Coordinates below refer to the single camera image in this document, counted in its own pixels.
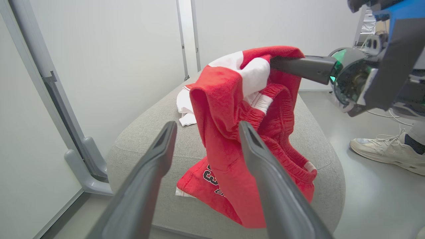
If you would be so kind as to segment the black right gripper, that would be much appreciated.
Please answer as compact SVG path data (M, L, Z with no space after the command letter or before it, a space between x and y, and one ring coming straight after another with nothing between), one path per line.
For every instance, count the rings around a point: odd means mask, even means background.
M343 113L364 113L374 109L366 104L364 95L376 75L379 58L364 50L341 47L329 56L275 56L270 67L323 85L330 82L334 104Z

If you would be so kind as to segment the red white basketball shorts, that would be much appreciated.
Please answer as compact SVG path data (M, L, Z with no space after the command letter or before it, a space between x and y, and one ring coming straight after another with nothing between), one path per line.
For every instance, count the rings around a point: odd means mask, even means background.
M275 69L275 56L303 58L292 46L243 50L209 63L190 86L206 156L177 182L184 192L247 228L265 228L256 181L243 158L240 121L249 122L311 202L317 169L290 144L301 78Z

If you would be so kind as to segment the white garment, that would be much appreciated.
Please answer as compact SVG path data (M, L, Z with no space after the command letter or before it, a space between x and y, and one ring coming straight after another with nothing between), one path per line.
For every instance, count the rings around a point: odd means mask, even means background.
M185 85L178 93L176 99L177 110L182 115L179 122L183 127L197 124L190 100L190 90L192 87L193 84Z

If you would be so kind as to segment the white storage shelf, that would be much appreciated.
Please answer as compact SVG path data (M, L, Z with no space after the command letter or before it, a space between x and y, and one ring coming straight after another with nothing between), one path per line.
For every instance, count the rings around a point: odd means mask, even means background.
M354 47L360 47L366 41L366 39L375 34L376 32L376 20L372 15L370 7L364 5L360 9L360 19L357 26Z

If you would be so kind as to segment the white sneaker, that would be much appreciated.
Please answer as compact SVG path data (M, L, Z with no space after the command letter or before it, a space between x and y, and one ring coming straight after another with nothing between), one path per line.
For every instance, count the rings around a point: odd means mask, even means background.
M367 159L397 165L415 174L425 176L425 154L418 154L405 144L406 130L399 135L378 135L376 139L355 138L351 149Z

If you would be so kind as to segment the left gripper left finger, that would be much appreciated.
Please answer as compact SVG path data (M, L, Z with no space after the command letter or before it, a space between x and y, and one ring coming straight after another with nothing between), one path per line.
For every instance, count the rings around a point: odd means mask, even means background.
M177 124L168 121L86 239L149 239L162 178L172 165Z

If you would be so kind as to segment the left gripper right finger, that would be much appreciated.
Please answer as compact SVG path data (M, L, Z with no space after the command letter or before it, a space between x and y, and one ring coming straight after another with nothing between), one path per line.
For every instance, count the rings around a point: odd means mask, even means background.
M269 239L334 239L249 122L239 123L239 136L246 166L256 180Z

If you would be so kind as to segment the grey wall profile strip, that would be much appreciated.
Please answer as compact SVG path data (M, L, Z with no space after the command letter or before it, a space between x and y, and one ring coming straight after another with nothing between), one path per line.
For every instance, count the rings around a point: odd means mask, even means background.
M198 38L198 28L197 28L197 17L196 17L196 5L195 0L190 0L191 2L191 11L192 11L192 21L193 21L193 33L195 41L195 50L196 50L196 65L198 72L201 71L201 60L199 52L199 38Z
M179 0L176 0L176 5L177 5L177 16L178 16L178 22L179 22L181 49L182 49L182 56L183 56L183 66L184 66L184 70L185 70L185 81L186 81L186 80L189 79L190 76L189 76L188 68L187 68L187 58L186 58L185 41L184 41L184 36L183 36L183 26L182 26Z

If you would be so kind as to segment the person leg with black sock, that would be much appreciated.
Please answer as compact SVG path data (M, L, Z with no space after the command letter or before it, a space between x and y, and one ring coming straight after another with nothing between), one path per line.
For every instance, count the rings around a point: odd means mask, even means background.
M425 121L416 121L405 135L404 144L420 155L425 153Z

